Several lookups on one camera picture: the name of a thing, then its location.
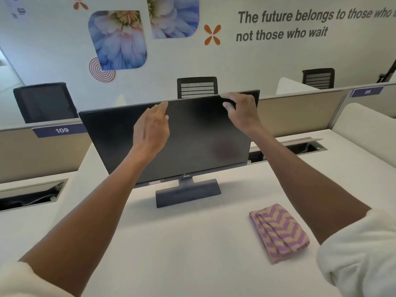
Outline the person's right forearm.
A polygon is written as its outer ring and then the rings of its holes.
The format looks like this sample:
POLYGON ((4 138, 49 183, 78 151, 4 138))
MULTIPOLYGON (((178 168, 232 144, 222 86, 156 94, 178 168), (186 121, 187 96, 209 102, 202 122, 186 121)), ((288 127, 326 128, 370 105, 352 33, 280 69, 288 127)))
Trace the person's right forearm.
POLYGON ((290 203, 319 244, 363 219, 371 210, 278 142, 260 123, 240 130, 259 147, 290 203))

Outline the white sleeve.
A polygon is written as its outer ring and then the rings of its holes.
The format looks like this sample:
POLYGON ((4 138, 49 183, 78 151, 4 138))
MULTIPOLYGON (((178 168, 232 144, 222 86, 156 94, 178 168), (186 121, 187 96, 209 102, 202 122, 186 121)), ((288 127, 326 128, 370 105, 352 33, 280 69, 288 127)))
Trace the white sleeve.
POLYGON ((369 210, 325 240, 316 261, 342 297, 396 297, 396 216, 369 210))
POLYGON ((74 297, 65 290, 37 276, 23 262, 0 267, 0 297, 74 297))

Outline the person's right hand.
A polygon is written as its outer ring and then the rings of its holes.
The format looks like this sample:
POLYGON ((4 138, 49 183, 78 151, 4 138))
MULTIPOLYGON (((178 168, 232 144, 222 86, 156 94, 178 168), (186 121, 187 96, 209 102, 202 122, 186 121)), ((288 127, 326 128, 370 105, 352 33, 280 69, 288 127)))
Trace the person's right hand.
POLYGON ((251 141, 263 131, 260 118, 252 95, 242 93, 225 93, 221 98, 232 102, 236 110, 227 110, 228 117, 236 128, 242 131, 251 141))

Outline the black computer monitor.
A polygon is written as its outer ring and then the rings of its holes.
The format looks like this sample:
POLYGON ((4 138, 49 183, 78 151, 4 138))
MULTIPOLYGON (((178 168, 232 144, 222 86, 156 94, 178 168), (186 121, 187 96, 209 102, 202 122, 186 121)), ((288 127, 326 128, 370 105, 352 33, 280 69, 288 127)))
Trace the black computer monitor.
MULTIPOLYGON (((228 117, 219 95, 169 101, 170 137, 148 164, 136 187, 178 180, 179 185, 156 191, 156 207, 220 195, 216 179, 194 182, 201 174, 245 166, 250 139, 228 117)), ((81 111, 79 116, 106 170, 112 173, 132 148, 133 125, 156 103, 81 111)))

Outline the purple desk number label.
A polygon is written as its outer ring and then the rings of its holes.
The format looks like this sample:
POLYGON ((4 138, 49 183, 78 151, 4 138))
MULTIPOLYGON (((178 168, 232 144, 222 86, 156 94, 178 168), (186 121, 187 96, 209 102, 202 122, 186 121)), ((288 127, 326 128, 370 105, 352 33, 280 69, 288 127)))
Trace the purple desk number label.
POLYGON ((379 95, 382 92, 383 88, 384 86, 381 85, 354 89, 350 95, 350 98, 379 95))
POLYGON ((71 124, 34 127, 32 128, 32 130, 38 138, 48 138, 48 137, 87 133, 86 127, 84 126, 83 123, 71 123, 71 124))

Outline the black stand frame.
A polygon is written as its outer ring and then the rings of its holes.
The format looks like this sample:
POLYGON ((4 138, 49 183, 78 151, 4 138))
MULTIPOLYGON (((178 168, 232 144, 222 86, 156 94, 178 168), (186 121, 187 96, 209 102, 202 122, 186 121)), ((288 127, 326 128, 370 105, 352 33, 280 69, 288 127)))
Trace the black stand frame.
POLYGON ((379 74, 376 83, 389 82, 395 71, 396 71, 396 59, 386 73, 379 74))

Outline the beige desk divider panel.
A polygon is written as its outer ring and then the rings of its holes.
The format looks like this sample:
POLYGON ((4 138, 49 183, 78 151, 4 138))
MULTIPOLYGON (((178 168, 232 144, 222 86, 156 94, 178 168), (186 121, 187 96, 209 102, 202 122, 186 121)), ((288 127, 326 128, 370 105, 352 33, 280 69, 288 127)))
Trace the beige desk divider panel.
POLYGON ((32 128, 80 118, 0 127, 0 184, 77 171, 92 145, 88 133, 38 138, 32 128))
POLYGON ((261 123, 274 137, 321 131, 344 101, 344 90, 286 94, 258 101, 261 123))

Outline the large blue flower wall picture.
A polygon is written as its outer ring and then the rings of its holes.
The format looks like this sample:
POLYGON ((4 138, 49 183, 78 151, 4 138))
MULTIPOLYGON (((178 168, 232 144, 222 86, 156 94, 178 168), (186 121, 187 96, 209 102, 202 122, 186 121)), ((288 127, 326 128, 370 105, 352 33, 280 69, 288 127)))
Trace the large blue flower wall picture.
POLYGON ((139 11, 96 11, 88 30, 103 71, 137 69, 147 60, 139 11))

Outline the folded purple chevron cloth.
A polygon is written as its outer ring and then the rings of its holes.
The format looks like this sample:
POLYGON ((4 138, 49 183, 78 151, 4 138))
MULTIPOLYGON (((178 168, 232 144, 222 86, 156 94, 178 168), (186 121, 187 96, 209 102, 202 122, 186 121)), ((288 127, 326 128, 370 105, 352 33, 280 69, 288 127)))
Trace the folded purple chevron cloth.
POLYGON ((310 245, 307 233, 280 204, 251 211, 249 217, 272 264, 288 260, 310 245))

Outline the white right sleeve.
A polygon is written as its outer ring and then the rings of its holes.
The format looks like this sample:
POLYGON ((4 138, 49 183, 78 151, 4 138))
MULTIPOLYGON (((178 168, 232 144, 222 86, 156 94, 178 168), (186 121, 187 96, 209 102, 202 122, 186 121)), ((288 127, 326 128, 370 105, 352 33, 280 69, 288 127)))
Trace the white right sleeve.
POLYGON ((342 297, 396 297, 396 216, 369 210, 325 240, 316 261, 342 297))

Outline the orange petal wall decal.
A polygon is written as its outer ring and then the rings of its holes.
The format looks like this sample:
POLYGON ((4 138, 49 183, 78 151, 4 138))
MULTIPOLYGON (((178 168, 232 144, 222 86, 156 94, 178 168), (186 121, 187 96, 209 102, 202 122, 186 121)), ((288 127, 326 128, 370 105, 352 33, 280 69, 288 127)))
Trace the orange petal wall decal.
POLYGON ((214 42, 215 45, 220 45, 220 39, 217 37, 217 34, 221 30, 220 24, 217 24, 214 29, 212 29, 208 24, 205 24, 204 30, 208 34, 208 37, 204 41, 205 46, 210 45, 211 42, 214 42))

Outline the black solid-back office chair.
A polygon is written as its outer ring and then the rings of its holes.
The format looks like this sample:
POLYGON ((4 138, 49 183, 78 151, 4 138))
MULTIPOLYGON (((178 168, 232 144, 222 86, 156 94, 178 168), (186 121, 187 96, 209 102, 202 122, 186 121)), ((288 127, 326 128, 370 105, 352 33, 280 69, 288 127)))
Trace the black solid-back office chair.
POLYGON ((13 94, 27 124, 79 117, 64 82, 21 86, 13 94))

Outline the person's left forearm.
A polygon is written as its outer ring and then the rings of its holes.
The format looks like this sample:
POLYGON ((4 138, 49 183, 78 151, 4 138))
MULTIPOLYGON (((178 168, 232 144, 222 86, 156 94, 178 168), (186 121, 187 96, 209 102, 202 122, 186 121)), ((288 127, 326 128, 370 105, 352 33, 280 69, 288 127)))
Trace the person's left forearm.
POLYGON ((163 146, 148 142, 133 146, 122 163, 20 261, 42 279, 81 296, 114 236, 132 189, 163 146))

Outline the white wall notice paper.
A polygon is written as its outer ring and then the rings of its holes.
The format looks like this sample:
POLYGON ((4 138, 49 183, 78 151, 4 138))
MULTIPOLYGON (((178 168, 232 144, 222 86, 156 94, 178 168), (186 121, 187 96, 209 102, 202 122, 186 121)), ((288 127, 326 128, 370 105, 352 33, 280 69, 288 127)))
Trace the white wall notice paper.
POLYGON ((10 12, 12 20, 21 23, 30 23, 27 8, 22 0, 0 0, 10 12))

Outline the white side desk partition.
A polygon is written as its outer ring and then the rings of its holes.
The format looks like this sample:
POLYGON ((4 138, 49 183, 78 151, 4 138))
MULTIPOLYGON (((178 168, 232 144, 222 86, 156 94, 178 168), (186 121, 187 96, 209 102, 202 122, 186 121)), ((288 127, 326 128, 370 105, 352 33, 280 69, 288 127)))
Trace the white side desk partition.
POLYGON ((318 90, 319 89, 314 88, 312 86, 282 77, 278 82, 276 95, 297 94, 297 93, 305 93, 309 91, 318 91, 318 90))
POLYGON ((351 103, 344 107, 332 131, 396 168, 396 119, 351 103))

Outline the black slatted-back office chair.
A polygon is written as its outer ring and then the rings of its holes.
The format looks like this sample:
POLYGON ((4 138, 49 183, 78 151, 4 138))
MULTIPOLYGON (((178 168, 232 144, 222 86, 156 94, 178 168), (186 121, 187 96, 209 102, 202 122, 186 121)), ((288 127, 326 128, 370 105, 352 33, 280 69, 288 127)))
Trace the black slatted-back office chair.
POLYGON ((217 78, 208 77, 190 77, 177 79, 177 98, 195 98, 207 97, 218 94, 217 78))
POLYGON ((302 83, 316 89, 333 89, 335 80, 334 68, 303 70, 302 83))

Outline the white left sleeve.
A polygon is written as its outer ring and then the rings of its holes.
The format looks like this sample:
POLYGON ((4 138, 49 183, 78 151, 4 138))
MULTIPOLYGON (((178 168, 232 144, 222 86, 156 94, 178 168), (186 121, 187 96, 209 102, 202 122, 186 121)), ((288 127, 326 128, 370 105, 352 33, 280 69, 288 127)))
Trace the white left sleeve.
POLYGON ((0 297, 74 297, 65 290, 37 276, 23 262, 0 267, 0 297))

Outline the person's left hand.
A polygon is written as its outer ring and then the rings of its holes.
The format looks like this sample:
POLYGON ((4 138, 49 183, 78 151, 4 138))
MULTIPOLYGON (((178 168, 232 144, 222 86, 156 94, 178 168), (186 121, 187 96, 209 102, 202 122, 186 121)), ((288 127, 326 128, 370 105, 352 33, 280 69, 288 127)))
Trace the person's left hand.
POLYGON ((147 108, 133 127, 133 147, 135 153, 155 157, 165 146, 169 134, 160 134, 159 115, 166 114, 168 102, 147 108))

